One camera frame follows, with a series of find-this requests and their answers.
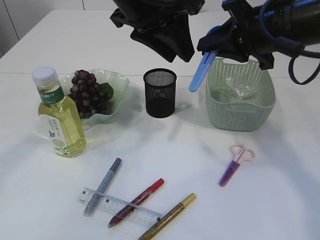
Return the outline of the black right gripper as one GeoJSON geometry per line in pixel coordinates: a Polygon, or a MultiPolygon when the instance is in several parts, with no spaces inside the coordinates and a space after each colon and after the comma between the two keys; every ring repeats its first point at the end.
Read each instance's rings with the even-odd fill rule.
{"type": "Polygon", "coordinates": [[[259,62],[261,70],[272,69],[275,61],[273,54],[258,49],[268,43],[259,25],[259,8],[252,7],[246,0],[224,0],[222,8],[230,14],[230,18],[200,38],[196,49],[199,52],[218,51],[218,57],[239,63],[246,63],[252,56],[259,62]]]}

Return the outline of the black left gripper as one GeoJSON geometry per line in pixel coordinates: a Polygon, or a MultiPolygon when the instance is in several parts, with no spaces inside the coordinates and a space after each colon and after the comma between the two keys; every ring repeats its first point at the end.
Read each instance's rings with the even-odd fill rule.
{"type": "Polygon", "coordinates": [[[188,63],[195,50],[190,34],[189,15],[197,15],[204,0],[115,0],[117,9],[110,20],[117,28],[128,25],[135,28],[130,38],[155,51],[172,63],[178,56],[188,63]],[[158,26],[147,31],[138,31],[167,17],[176,16],[173,30],[158,26]]]}

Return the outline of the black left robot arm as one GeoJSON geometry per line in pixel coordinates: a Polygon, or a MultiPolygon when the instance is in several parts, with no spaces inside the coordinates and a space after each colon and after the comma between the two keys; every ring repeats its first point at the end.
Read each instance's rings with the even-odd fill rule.
{"type": "Polygon", "coordinates": [[[117,28],[133,28],[130,38],[168,62],[179,57],[188,63],[195,50],[189,16],[197,15],[204,0],[115,0],[110,20],[117,28]]]}

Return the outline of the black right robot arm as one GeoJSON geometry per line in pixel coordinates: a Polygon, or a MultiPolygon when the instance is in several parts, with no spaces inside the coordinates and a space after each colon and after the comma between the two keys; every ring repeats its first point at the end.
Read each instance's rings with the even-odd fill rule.
{"type": "MultiPolygon", "coordinates": [[[[263,31],[261,7],[246,0],[225,0],[222,8],[230,18],[210,34],[202,37],[197,50],[216,51],[218,57],[245,63],[252,56],[261,70],[274,67],[274,52],[293,55],[293,48],[271,40],[263,31]]],[[[274,38],[286,38],[302,46],[320,42],[320,2],[318,0],[273,0],[265,8],[264,26],[274,38]]]]}

